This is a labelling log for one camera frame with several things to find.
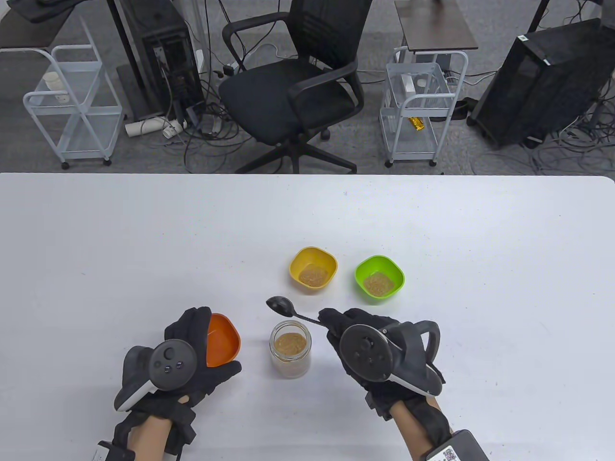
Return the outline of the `person's left hand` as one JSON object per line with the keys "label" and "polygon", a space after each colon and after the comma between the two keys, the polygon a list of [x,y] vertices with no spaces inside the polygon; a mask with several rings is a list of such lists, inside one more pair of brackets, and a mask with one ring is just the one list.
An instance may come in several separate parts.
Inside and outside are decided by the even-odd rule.
{"label": "person's left hand", "polygon": [[117,412],[161,409],[186,397],[198,406],[220,384],[242,370],[233,360],[217,367],[207,364],[212,311],[207,306],[187,309],[164,331],[155,348],[135,345],[123,361],[122,386],[114,400]]}

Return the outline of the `person's right hand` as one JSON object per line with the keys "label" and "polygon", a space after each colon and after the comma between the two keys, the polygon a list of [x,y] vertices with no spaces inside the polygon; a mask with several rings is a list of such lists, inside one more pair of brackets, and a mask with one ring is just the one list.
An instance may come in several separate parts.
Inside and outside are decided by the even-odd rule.
{"label": "person's right hand", "polygon": [[429,404],[444,384],[433,364],[440,342],[435,322],[401,322],[361,309],[323,309],[319,321],[345,372],[367,391],[367,403],[380,417],[391,419],[394,404],[402,402],[423,424],[440,419]]}

